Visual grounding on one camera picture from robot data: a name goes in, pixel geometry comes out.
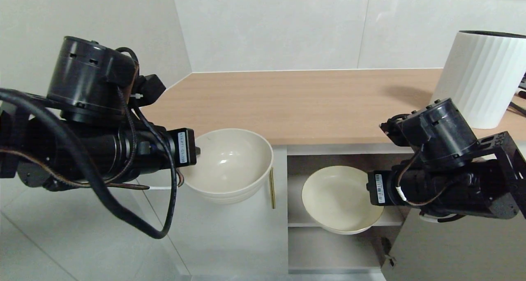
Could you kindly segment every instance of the wooden countertop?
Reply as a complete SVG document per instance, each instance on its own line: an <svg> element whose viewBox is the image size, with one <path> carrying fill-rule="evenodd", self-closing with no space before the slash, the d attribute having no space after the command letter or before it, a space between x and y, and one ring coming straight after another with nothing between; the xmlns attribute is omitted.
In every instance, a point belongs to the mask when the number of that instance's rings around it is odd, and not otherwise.
<svg viewBox="0 0 526 281"><path fill-rule="evenodd" d="M273 145L390 143L380 122L425 107L441 69L256 71L192 74L143 109L168 129L196 136L244 128ZM526 100L515 97L521 106ZM500 126L477 137L509 131L526 140L526 118L509 109Z"/></svg>

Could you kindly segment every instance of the open cabinet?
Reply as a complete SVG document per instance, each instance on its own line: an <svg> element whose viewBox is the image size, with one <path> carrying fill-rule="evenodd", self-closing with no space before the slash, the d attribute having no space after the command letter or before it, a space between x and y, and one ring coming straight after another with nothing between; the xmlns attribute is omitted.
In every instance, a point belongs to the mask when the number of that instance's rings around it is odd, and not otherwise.
<svg viewBox="0 0 526 281"><path fill-rule="evenodd" d="M307 178L319 169L343 165L365 172L389 169L410 154L289 155L288 263L291 274L347 274L379 272L385 259L380 238L392 240L404 222L395 206L386 207L374 226L356 235L338 235L319 227L308 215L301 191Z"/></svg>

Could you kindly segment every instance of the brown wire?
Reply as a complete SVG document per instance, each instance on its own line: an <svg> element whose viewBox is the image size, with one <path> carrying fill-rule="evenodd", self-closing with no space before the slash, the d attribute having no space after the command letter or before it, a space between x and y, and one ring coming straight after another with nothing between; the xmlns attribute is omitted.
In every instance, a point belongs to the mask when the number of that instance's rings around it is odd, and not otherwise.
<svg viewBox="0 0 526 281"><path fill-rule="evenodd" d="M69 179L65 178L62 174L54 171L51 167L46 165L44 162L40 161L39 159L35 158L34 156L32 156L32 155L30 155L27 152L24 152L22 150L15 150L15 149L12 149L12 148L0 147L0 152L5 152L6 154L17 155L19 157L23 157L23 158L25 158L25 159L27 159L27 160L39 165L43 170L45 170L47 173L51 174L51 176L53 176L53 178L65 183L67 185L78 187L78 188L83 188L83 189L88 189L88 188L91 187L90 184L87 183L87 182L75 182L73 180L69 180ZM121 189L134 189L134 190L139 190L139 191L150 188L149 186L145 186L145 185L115 184L115 183L112 183L112 182L106 182L106 186L107 187L117 187L117 188L121 188Z"/></svg>
<svg viewBox="0 0 526 281"><path fill-rule="evenodd" d="M404 175L404 173L406 173L406 171L409 169L409 167L411 167L411 165L413 165L413 163L417 160L417 158L420 156L420 154L422 153L422 148L423 146L421 146L419 148L419 150L417 152L415 152L415 155L413 155L413 157L409 160L409 163L407 163L407 165L402 169L402 171L400 171L400 173L398 174L398 178L397 178L397 187L400 187L400 181L402 180L402 176ZM434 200L436 200L438 197L440 197L440 195L442 195L442 193L451 185L451 183L449 184L446 184L434 197L432 197L431 199L427 200L427 201L424 201L424 202L418 202L418 203L415 203L415 202L410 202L409 200L407 200L406 202L411 205L411 206L424 206L424 205L427 205L431 202L433 202Z"/></svg>

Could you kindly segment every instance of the cabinet shelf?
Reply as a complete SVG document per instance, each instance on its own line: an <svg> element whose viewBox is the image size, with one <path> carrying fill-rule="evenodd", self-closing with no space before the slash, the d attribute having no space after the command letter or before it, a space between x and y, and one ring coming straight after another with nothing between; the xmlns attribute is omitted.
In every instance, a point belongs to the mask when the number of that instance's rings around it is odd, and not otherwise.
<svg viewBox="0 0 526 281"><path fill-rule="evenodd" d="M337 235L319 227L289 228L289 273L380 269L369 233Z"/></svg>

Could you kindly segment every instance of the bowl rim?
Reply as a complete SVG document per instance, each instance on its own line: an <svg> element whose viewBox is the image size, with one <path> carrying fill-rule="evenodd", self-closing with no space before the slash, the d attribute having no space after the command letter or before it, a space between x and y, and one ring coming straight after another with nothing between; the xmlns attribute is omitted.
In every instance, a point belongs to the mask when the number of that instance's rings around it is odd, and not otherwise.
<svg viewBox="0 0 526 281"><path fill-rule="evenodd" d="M317 172L320 172L322 170L325 170L327 171L328 168L340 168L340 167L343 167L343 168L352 168L352 169L356 169L356 170L359 170L361 172L364 172L365 174L367 174L367 172L361 170L361 169L358 169L356 167L351 167L351 166L346 166L346 165L332 165L332 166L329 166L329 167L324 167L324 168L321 168L321 169L318 169L316 170L314 173L312 173L311 175L308 176L307 180L305 180L305 182L303 183L303 186L301 187L301 203L303 204L303 207L305 208L305 211L308 213L308 215L310 216L310 218L315 221L320 227L324 228L326 227L327 230L329 232L333 232L333 233L336 233L336 234L341 234L341 235L353 235L353 234L359 234L359 233L362 233L362 232L365 232L367 229L369 229L370 227L372 227L379 219L380 217L382 217L383 215L383 212L385 210L385 206L377 206L379 208L382 209L382 212L380 212L380 215L378 216L377 219L375 219L373 221L373 223L371 225L368 225L368 226L365 226L363 228L359 228L359 229L348 229L348 230L342 230L342 229L335 229L335 228L332 228L328 225L324 225L323 223L319 222L317 219L314 218L314 216L312 216L310 214L310 212L307 210L307 208L305 207L305 203L304 203L304 189L305 189L305 185L307 183L307 181L311 178L311 176L313 176L315 173Z"/></svg>
<svg viewBox="0 0 526 281"><path fill-rule="evenodd" d="M199 135L199 137L196 138L196 142L197 140L199 140L201 137L207 135L207 134L210 134L210 133L216 133L216 132L219 132L219 131L245 131L247 133L250 133L250 134L253 134L253 135L256 135L257 137L260 137L261 139L263 139L263 141L265 141L265 143L268 145L268 147L270 148L270 165L267 167L267 169L265 170L265 172L263 173L263 175L261 175L259 178L257 178L254 182L252 182L251 184L249 184L248 186L242 188L242 189L237 189L235 191L228 191L228 192L223 192L223 193L215 193L215 192L211 192L211 191L203 191L202 189L199 189L195 186L192 186L191 183L189 182L185 182L185 185L187 185L188 187L190 187L191 189L195 189L196 191L199 191L201 193L210 193L212 195L229 195L229 194L232 194L232 193L237 193L239 191L245 191L246 189L250 189L252 186L254 186L255 184L257 184L261 179L263 179L265 176L268 175L268 173L270 172L270 169L272 168L272 166L274 165L274 150L272 149L272 145L270 144L270 142L268 142L268 140L263 137L263 135L260 135L258 133L255 133L254 131L250 131L250 130L246 130L246 129L241 129L241 128L222 128L222 129L217 129L217 130L213 130L213 131L209 131L207 133L204 133L202 135Z"/></svg>

